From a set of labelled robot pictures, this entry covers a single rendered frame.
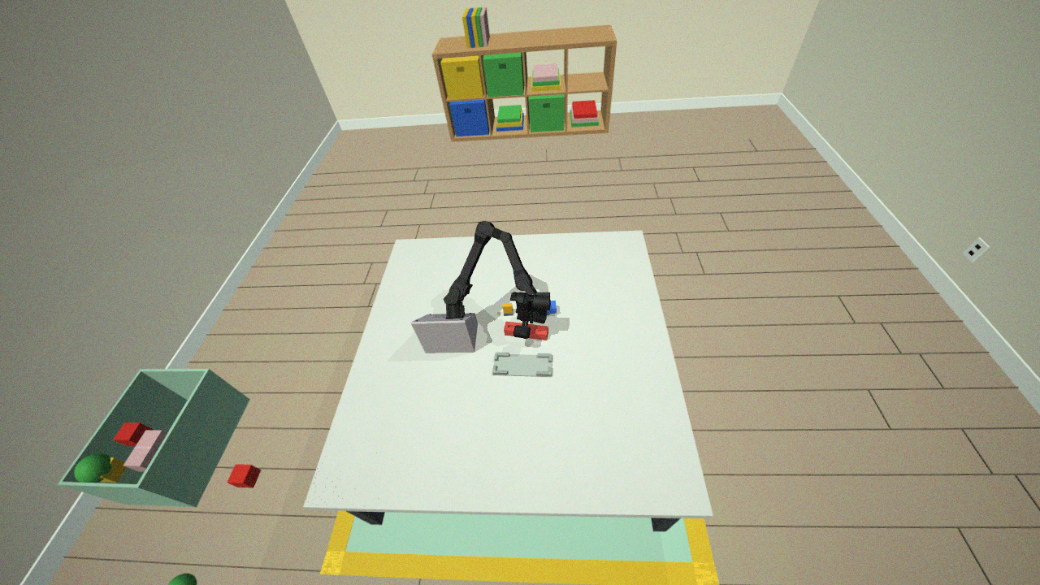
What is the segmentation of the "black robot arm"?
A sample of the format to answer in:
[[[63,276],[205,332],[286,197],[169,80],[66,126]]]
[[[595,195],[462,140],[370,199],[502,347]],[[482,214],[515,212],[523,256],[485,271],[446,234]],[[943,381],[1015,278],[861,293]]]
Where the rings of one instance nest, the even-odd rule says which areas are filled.
[[[510,292],[510,300],[515,301],[518,310],[528,311],[531,309],[530,323],[545,323],[547,310],[550,310],[550,292],[536,292],[534,282],[528,271],[522,265],[518,251],[510,233],[495,228],[493,223],[482,221],[478,223],[474,234],[474,241],[460,276],[456,278],[452,287],[444,297],[446,304],[446,319],[463,319],[465,316],[465,306],[463,300],[466,295],[470,295],[473,284],[470,284],[470,277],[473,270],[478,264],[484,246],[490,238],[504,243],[509,257],[510,266],[515,276],[515,285],[523,292]],[[524,292],[525,290],[525,292]],[[531,308],[532,303],[532,308]],[[534,308],[535,307],[535,308]]]

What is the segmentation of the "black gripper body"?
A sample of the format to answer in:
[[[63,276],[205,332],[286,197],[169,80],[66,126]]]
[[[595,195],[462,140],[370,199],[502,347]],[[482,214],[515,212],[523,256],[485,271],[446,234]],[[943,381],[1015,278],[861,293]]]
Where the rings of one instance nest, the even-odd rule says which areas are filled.
[[[522,321],[522,326],[515,326],[513,336],[517,338],[530,338],[531,329],[528,327],[528,323],[530,322],[531,312],[531,309],[528,311],[520,311],[518,308],[516,309],[516,314],[518,314],[517,320]]]

